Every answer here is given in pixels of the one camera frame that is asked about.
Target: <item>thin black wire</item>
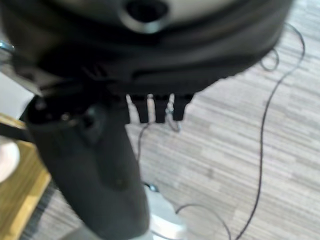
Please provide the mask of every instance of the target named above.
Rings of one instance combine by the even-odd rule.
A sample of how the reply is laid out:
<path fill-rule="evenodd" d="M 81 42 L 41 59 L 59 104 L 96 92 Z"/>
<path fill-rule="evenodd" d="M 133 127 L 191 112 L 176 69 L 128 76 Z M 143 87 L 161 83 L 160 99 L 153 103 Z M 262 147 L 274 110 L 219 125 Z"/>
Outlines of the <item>thin black wire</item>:
<path fill-rule="evenodd" d="M 137 160 L 138 162 L 140 162 L 140 158 L 141 158 L 141 140 L 142 140 L 142 137 L 144 136 L 145 131 L 146 131 L 152 124 L 154 124 L 154 122 L 149 122 L 149 123 L 147 123 L 147 124 L 142 128 L 142 130 L 140 131 L 140 134 L 139 134 L 139 137 L 138 137 L 138 153 L 137 153 L 137 156 L 136 156 L 136 160 Z"/>
<path fill-rule="evenodd" d="M 183 205 L 181 207 L 179 207 L 175 213 L 178 215 L 182 210 L 186 209 L 186 208 L 189 208 L 189 207 L 198 207 L 198 208 L 203 208 L 209 212 L 211 212 L 212 214 L 215 215 L 215 217 L 222 223 L 225 231 L 226 231 L 226 234 L 228 235 L 228 238 L 229 240 L 232 240 L 232 237 L 231 237 L 231 232 L 230 232 L 230 229 L 228 228 L 228 225 L 226 224 L 226 222 L 220 217 L 220 215 L 218 213 L 216 213 L 213 209 L 210 209 L 204 205 L 201 205 L 201 204 L 197 204 L 197 203 L 190 203 L 190 204 L 186 204 L 186 205 Z"/>
<path fill-rule="evenodd" d="M 175 133 L 180 133 L 181 131 L 181 126 L 179 124 L 179 122 L 175 122 L 176 123 L 176 126 L 173 125 L 172 121 L 168 118 L 169 115 L 172 115 L 173 112 L 170 111 L 169 109 L 166 109 L 165 111 L 165 119 L 166 119 L 166 122 L 168 123 L 169 127 L 171 128 L 172 131 L 174 131 Z M 138 162 L 140 162 L 140 158 L 141 158 L 141 151 L 142 151 L 142 138 L 144 136 L 144 133 L 145 131 L 152 125 L 154 124 L 154 122 L 149 122 L 147 123 L 143 128 L 142 130 L 140 131 L 140 134 L 139 134 L 139 137 L 138 137 L 138 152 L 137 152 L 137 155 L 136 155 L 136 160 Z"/>
<path fill-rule="evenodd" d="M 260 129 L 260 167 L 259 167 L 259 182 L 258 182 L 258 190 L 257 190 L 257 195 L 256 195 L 256 200 L 254 203 L 254 207 L 253 210 L 250 214 L 250 217 L 248 219 L 248 221 L 246 222 L 244 228 L 242 229 L 242 231 L 239 233 L 239 235 L 235 238 L 235 240 L 239 240 L 243 234 L 245 233 L 245 231 L 247 230 L 248 226 L 250 225 L 258 204 L 259 204 L 259 200 L 260 200 L 260 195 L 261 195 L 261 188 L 262 188 L 262 177 L 263 177 L 263 161 L 264 161 L 264 133 L 265 133 L 265 124 L 266 124 L 266 119 L 267 119 L 267 114 L 268 114 L 268 110 L 271 104 L 271 101 L 276 93 L 276 91 L 278 90 L 279 86 L 284 82 L 284 80 L 290 76 L 292 73 L 294 73 L 301 65 L 302 61 L 305 59 L 306 56 L 306 43 L 305 43 L 305 39 L 302 36 L 302 34 L 291 24 L 286 23 L 286 25 L 291 28 L 300 38 L 301 44 L 302 44 L 302 53 L 301 56 L 299 58 L 298 63 L 294 66 L 294 68 L 290 71 L 288 71 L 285 75 L 283 75 L 282 78 L 280 78 L 280 80 L 276 83 L 275 87 L 273 88 L 267 102 L 265 105 L 265 109 L 264 109 L 264 113 L 263 113 L 263 117 L 262 117 L 262 121 L 261 121 L 261 129 Z"/>
<path fill-rule="evenodd" d="M 258 204 L 259 204 L 259 200 L 260 200 L 260 196 L 261 196 L 261 189 L 262 189 L 262 179 L 263 179 L 264 132 L 265 132 L 265 124 L 266 124 L 266 119 L 267 119 L 268 110 L 269 110 L 271 101 L 272 101 L 276 91 L 278 90 L 279 86 L 283 83 L 283 81 L 288 76 L 290 76 L 293 72 L 295 72 L 300 67 L 302 61 L 305 59 L 305 56 L 306 56 L 306 43 L 305 43 L 303 35 L 294 26 L 292 26 L 291 24 L 286 23 L 286 26 L 291 28 L 298 35 L 298 37 L 299 37 L 299 39 L 301 41 L 301 44 L 302 44 L 302 53 L 301 53 L 301 56 L 299 58 L 298 63 L 294 66 L 294 68 L 292 70 L 288 71 L 286 74 L 284 74 L 283 77 L 280 78 L 280 80 L 276 83 L 276 85 L 274 86 L 274 88 L 273 88 L 273 90 L 272 90 L 272 92 L 271 92 L 271 94 L 270 94 L 270 96 L 269 96 L 269 98 L 268 98 L 268 100 L 266 102 L 264 113 L 263 113 L 263 117 L 262 117 L 262 121 L 261 121 L 261 128 L 260 128 L 260 156 L 259 156 L 259 159 L 260 159 L 259 162 L 260 163 L 259 163 L 259 179 L 258 179 L 257 195 L 256 195 L 256 199 L 255 199 L 255 203 L 254 203 L 253 209 L 252 209 L 252 211 L 250 213 L 250 216 L 249 216 L 246 224 L 244 225 L 243 229 L 241 230 L 241 232 L 235 238 L 235 240 L 239 240 L 243 236 L 243 234 L 246 232 L 246 230 L 248 229 L 250 223 L 252 222 L 252 219 L 253 219 L 253 217 L 254 217 L 254 215 L 256 213 L 256 210 L 258 208 Z M 270 68 L 264 68 L 264 66 L 262 64 L 262 67 L 266 71 L 273 72 L 278 68 L 278 65 L 280 63 L 280 58 L 279 58 L 278 52 L 276 50 L 274 50 L 274 52 L 276 53 L 276 63 L 275 63 L 274 70 L 271 70 Z M 207 207 L 205 207 L 203 205 L 192 203 L 192 204 L 186 204 L 186 205 L 181 206 L 176 212 L 178 214 L 182 209 L 185 209 L 185 208 L 191 207 L 191 206 L 202 207 L 202 208 L 208 209 Z M 229 229 L 228 225 L 225 223 L 225 221 L 216 212 L 214 212 L 212 209 L 208 209 L 208 210 L 210 210 L 212 213 L 214 213 L 214 215 L 221 221 L 221 223 L 223 224 L 223 227 L 225 228 L 225 230 L 228 233 L 229 240 L 231 240 L 230 229 Z"/>
<path fill-rule="evenodd" d="M 279 64 L 280 64 L 280 56 L 279 56 L 278 51 L 275 50 L 275 49 L 272 49 L 272 50 L 271 50 L 271 53 L 274 53 L 274 55 L 275 55 L 275 64 L 274 64 L 273 67 L 267 67 L 267 66 L 264 64 L 264 60 L 263 60 L 263 59 L 260 61 L 261 67 L 262 67 L 265 71 L 267 71 L 267 72 L 274 72 L 275 70 L 278 69 Z"/>

